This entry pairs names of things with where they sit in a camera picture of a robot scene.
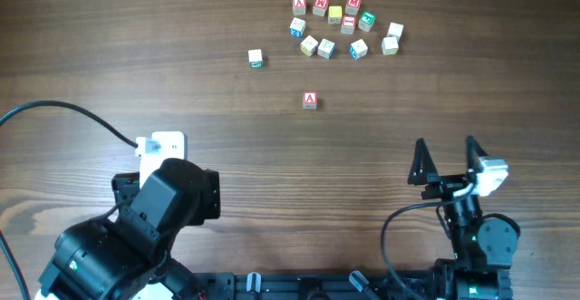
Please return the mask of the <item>red I block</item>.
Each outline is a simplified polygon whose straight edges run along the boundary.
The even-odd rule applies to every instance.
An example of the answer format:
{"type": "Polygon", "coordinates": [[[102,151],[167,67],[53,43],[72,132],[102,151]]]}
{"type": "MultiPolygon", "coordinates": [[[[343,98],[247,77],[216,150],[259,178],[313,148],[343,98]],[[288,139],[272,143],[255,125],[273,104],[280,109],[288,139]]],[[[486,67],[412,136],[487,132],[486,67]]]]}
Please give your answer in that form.
{"type": "Polygon", "coordinates": [[[356,17],[351,15],[345,15],[341,22],[341,33],[353,34],[355,28],[356,28],[356,17]]]}

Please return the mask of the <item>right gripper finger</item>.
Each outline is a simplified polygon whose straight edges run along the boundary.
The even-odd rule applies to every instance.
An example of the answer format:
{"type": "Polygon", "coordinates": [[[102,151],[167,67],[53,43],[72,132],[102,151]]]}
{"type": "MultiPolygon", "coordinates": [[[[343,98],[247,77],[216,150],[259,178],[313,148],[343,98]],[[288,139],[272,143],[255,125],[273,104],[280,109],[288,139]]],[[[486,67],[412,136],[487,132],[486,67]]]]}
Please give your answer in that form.
{"type": "Polygon", "coordinates": [[[473,136],[466,138],[466,157],[467,169],[472,172],[481,172],[480,159],[487,157],[488,154],[479,145],[473,136]]]}
{"type": "Polygon", "coordinates": [[[413,162],[407,179],[409,185],[427,185],[438,181],[438,171],[423,138],[417,139],[413,162]]]}

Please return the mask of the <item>white blue C block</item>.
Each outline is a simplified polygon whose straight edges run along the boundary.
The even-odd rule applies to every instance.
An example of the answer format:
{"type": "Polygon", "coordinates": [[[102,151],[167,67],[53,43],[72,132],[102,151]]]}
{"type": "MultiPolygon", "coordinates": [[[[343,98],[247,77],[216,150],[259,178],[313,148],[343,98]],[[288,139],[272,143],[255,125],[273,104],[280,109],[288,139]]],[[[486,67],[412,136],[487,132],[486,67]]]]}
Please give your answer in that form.
{"type": "Polygon", "coordinates": [[[350,54],[353,59],[357,60],[368,53],[368,46],[363,39],[359,39],[350,44],[350,54]]]}

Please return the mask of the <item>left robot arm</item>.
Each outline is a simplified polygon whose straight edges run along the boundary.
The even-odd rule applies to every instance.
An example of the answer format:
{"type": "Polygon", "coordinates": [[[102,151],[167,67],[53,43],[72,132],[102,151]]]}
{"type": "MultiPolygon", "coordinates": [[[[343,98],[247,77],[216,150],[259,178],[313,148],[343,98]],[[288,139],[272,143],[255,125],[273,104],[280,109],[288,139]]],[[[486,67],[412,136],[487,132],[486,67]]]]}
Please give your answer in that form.
{"type": "Polygon", "coordinates": [[[180,230],[220,216],[219,174],[182,159],[166,159],[147,178],[115,175],[113,212],[68,227],[39,278],[42,297],[131,299],[147,285],[175,299],[194,299],[201,285],[171,255],[180,230]]]}

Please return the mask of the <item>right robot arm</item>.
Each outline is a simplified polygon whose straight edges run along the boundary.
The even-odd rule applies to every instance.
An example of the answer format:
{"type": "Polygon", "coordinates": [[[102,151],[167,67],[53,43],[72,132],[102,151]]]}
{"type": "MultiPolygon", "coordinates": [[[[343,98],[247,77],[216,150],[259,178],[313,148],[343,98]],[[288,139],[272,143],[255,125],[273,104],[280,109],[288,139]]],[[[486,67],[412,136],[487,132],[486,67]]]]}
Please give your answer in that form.
{"type": "Polygon", "coordinates": [[[472,137],[466,139],[467,170],[440,175],[426,142],[419,139],[408,183],[423,186],[421,197],[433,199],[454,257],[438,259],[424,287],[426,299],[499,299],[514,297],[509,269],[521,229],[503,214],[485,214],[479,204],[508,177],[508,164],[489,156],[472,137]]]}

